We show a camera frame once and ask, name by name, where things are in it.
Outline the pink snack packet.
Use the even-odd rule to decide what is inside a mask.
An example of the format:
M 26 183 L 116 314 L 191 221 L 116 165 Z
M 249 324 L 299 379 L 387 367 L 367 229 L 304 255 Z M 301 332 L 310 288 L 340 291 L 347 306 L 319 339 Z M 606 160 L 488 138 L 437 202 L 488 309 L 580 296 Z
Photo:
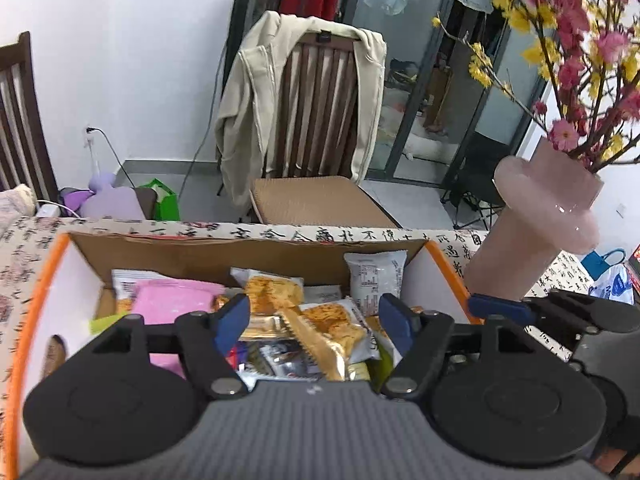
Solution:
M 154 278 L 134 285 L 131 312 L 146 324 L 170 324 L 194 311 L 212 312 L 215 299 L 224 296 L 224 285 L 178 278 Z

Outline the green snack bar packet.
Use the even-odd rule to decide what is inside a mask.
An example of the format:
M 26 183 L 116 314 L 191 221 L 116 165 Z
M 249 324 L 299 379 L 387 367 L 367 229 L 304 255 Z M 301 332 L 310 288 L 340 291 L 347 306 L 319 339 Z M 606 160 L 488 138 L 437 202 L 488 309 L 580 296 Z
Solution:
M 370 375 L 370 384 L 374 391 L 380 391 L 382 385 L 390 376 L 401 355 L 396 350 L 392 342 L 386 338 L 378 338 L 378 359 L 367 360 L 367 367 Z

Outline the red silver snack bag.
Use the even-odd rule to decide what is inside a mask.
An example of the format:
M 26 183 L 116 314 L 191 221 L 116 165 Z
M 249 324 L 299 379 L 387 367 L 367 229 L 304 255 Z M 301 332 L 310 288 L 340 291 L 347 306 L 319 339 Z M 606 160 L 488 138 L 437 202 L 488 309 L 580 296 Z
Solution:
M 233 356 L 236 372 L 250 389 L 260 380 L 315 382 L 323 377 L 318 365 L 294 339 L 240 341 Z

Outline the green white snack packet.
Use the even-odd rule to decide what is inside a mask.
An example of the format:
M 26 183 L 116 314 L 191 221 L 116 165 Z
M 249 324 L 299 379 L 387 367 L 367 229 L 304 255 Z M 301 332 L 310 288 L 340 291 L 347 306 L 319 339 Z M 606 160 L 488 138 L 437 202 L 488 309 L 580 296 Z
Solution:
M 117 323 L 121 318 L 128 315 L 128 312 L 119 312 L 104 316 L 103 318 L 94 318 L 89 322 L 89 332 L 91 335 L 97 335 L 107 330 L 113 324 Z

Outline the blue white plastic bag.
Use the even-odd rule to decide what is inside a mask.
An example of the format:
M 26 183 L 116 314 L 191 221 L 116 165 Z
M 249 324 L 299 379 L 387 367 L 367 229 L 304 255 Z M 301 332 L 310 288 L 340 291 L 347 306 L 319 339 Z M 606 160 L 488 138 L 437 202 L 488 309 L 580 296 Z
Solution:
M 634 285 L 623 263 L 611 266 L 589 287 L 589 295 L 605 300 L 634 304 Z

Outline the white cracker packet upright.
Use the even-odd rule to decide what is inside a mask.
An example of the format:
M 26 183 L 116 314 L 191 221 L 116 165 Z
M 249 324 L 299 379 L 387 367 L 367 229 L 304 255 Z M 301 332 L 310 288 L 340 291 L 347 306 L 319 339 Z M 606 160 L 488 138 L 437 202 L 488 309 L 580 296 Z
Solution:
M 378 314 L 378 303 L 385 294 L 400 297 L 407 252 L 348 252 L 344 260 L 350 273 L 350 296 L 363 316 Z

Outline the orange cracker snack packet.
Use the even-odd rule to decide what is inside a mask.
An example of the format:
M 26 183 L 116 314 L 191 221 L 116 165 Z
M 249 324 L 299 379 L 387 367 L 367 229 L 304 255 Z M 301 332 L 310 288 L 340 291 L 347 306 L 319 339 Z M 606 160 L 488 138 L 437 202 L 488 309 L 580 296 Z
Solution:
M 250 313 L 275 315 L 304 301 L 304 280 L 255 269 L 231 268 L 230 274 L 250 300 Z

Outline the pink glass vase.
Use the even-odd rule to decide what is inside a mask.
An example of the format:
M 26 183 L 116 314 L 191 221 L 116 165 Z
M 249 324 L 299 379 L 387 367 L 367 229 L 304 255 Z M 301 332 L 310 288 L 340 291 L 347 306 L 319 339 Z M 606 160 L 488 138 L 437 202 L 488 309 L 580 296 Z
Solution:
M 472 294 L 524 298 L 560 252 L 586 254 L 600 242 L 592 212 L 602 180 L 541 138 L 530 159 L 498 163 L 504 208 L 464 268 Z

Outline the green shopping bag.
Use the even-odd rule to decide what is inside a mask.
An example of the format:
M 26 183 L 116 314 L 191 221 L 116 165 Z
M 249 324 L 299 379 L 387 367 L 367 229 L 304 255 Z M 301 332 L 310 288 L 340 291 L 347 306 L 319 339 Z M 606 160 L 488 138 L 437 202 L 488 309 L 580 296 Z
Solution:
M 179 221 L 177 194 L 157 178 L 136 188 L 137 198 L 144 216 L 157 221 Z

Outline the purple hot water bottle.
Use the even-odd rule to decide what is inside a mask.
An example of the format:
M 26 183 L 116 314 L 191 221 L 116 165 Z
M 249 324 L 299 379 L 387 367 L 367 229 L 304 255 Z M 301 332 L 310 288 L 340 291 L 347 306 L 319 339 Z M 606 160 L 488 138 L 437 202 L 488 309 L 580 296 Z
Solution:
M 144 220 L 136 191 L 116 186 L 115 180 L 114 174 L 99 172 L 92 176 L 88 188 L 62 188 L 58 198 L 80 218 Z

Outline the calligraphy print tablecloth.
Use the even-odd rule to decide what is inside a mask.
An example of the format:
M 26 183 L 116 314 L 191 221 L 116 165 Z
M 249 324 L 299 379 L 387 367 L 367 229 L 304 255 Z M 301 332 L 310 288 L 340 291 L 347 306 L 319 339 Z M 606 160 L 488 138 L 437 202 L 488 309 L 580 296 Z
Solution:
M 231 223 L 19 218 L 11 240 L 80 231 L 188 237 Z M 278 226 L 245 226 L 273 238 Z M 317 240 L 348 228 L 280 226 Z M 414 312 L 438 311 L 411 307 Z M 186 379 L 174 323 L 128 314 L 76 353 L 48 345 L 23 424 L 37 454 L 15 479 L 616 479 L 602 448 L 606 404 L 570 364 L 572 330 L 501 315 L 454 319 L 439 378 L 421 400 L 363 380 L 260 380 L 210 400 Z

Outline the beige jacket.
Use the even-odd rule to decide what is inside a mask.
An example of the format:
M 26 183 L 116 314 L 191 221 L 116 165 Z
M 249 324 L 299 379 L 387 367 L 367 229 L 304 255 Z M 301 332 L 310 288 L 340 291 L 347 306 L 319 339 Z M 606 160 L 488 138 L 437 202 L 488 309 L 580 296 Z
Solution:
M 315 16 L 300 18 L 267 11 L 236 52 L 214 127 L 222 182 L 234 206 L 250 206 L 250 188 L 262 176 L 267 150 L 274 145 L 277 104 L 288 57 L 307 32 L 324 30 L 355 41 L 358 128 L 350 171 L 356 183 L 367 174 L 383 101 L 387 52 L 383 36 Z

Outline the wooden chair with jacket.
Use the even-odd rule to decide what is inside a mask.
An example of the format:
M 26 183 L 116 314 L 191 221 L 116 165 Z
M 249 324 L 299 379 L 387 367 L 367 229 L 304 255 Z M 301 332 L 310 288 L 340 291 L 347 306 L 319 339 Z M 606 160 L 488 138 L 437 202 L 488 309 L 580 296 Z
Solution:
M 352 180 L 356 41 L 322 30 L 298 40 L 282 74 L 273 166 L 250 189 L 262 224 L 396 228 Z

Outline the folded pale striped blanket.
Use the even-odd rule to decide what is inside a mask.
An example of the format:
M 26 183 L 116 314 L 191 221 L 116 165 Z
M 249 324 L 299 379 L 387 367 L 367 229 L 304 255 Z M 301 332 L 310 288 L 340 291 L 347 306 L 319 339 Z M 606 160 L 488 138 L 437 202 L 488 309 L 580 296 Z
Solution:
M 0 224 L 5 230 L 15 219 L 32 217 L 37 208 L 37 197 L 27 185 L 20 184 L 9 191 L 0 192 Z

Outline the yellow and pink flower branches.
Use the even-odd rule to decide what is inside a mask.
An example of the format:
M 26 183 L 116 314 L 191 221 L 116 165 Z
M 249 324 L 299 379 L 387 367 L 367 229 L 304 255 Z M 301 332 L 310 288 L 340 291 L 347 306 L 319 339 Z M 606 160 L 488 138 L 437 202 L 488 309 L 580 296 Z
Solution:
M 491 0 L 514 32 L 531 36 L 521 56 L 551 87 L 522 111 L 559 152 L 596 174 L 639 162 L 639 0 Z

